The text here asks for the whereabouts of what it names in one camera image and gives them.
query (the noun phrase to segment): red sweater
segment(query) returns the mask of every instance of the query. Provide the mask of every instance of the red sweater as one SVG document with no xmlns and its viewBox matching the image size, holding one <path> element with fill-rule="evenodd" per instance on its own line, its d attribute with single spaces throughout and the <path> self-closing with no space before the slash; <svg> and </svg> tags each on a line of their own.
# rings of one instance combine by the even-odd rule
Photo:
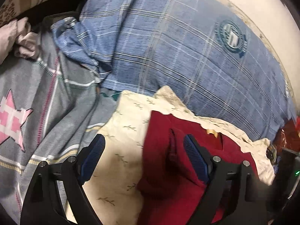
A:
<svg viewBox="0 0 300 225">
<path fill-rule="evenodd" d="M 240 164 L 248 160 L 257 175 L 250 153 L 242 153 L 229 137 L 207 134 L 200 124 L 152 111 L 144 141 L 143 175 L 137 188 L 144 197 L 138 225 L 186 225 L 205 191 L 184 150 L 183 138 L 192 134 L 212 156 Z M 222 218 L 218 209 L 213 222 Z"/>
</svg>

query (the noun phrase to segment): beige patterned sheet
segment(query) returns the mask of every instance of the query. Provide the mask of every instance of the beige patterned sheet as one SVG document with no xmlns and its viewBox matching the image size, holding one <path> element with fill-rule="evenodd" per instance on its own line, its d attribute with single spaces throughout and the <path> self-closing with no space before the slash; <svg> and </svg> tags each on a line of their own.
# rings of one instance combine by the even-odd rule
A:
<svg viewBox="0 0 300 225">
<path fill-rule="evenodd" d="M 159 89 L 154 97 L 123 91 L 112 118 L 103 127 L 95 127 L 105 136 L 106 147 L 91 180 L 83 186 L 103 224 L 134 225 L 137 222 L 143 198 L 135 186 L 142 175 L 143 142 L 152 110 L 171 113 L 225 134 L 241 147 L 242 152 L 252 154 L 260 180 L 269 185 L 273 181 L 274 170 L 266 157 L 268 139 L 252 142 L 244 131 L 228 122 L 195 116 L 169 86 Z M 66 214 L 75 222 L 69 205 Z"/>
</svg>

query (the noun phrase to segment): blue plaid fabric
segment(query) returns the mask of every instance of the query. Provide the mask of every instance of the blue plaid fabric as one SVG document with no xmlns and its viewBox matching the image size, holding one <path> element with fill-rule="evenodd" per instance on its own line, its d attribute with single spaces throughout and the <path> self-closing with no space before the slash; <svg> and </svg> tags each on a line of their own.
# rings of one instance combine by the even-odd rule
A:
<svg viewBox="0 0 300 225">
<path fill-rule="evenodd" d="M 79 22 L 55 23 L 56 45 L 102 86 L 153 95 L 169 85 L 196 115 L 250 139 L 274 139 L 295 108 L 279 63 L 216 0 L 88 0 Z"/>
</svg>

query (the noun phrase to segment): bolt head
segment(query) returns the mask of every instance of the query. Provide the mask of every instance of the bolt head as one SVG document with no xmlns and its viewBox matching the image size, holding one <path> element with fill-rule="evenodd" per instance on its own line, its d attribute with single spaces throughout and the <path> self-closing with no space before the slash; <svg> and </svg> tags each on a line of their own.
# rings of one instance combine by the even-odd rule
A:
<svg viewBox="0 0 300 225">
<path fill-rule="evenodd" d="M 221 161 L 221 158 L 218 157 L 218 156 L 214 156 L 212 159 L 214 160 L 214 162 L 220 162 Z"/>
<path fill-rule="evenodd" d="M 68 162 L 75 162 L 75 160 L 76 160 L 76 156 L 70 156 L 68 158 Z"/>
<path fill-rule="evenodd" d="M 40 162 L 38 165 L 39 165 L 39 167 L 44 167 L 44 166 L 46 166 L 48 163 L 46 162 L 46 161 L 42 161 L 42 162 Z"/>
<path fill-rule="evenodd" d="M 245 160 L 245 161 L 243 161 L 243 165 L 246 166 L 246 167 L 248 167 L 248 166 L 250 166 L 250 162 L 248 162 L 248 161 Z"/>
</svg>

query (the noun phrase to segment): pink star patch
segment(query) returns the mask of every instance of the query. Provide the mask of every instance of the pink star patch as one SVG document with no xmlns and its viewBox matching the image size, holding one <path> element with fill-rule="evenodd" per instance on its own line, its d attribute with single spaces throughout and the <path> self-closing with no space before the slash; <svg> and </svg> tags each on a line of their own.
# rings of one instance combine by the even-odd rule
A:
<svg viewBox="0 0 300 225">
<path fill-rule="evenodd" d="M 8 91 L 6 97 L 2 97 L 0 102 L 0 145 L 11 137 L 25 152 L 21 127 L 32 111 L 32 109 L 25 110 L 24 108 L 16 110 L 11 90 Z"/>
</svg>

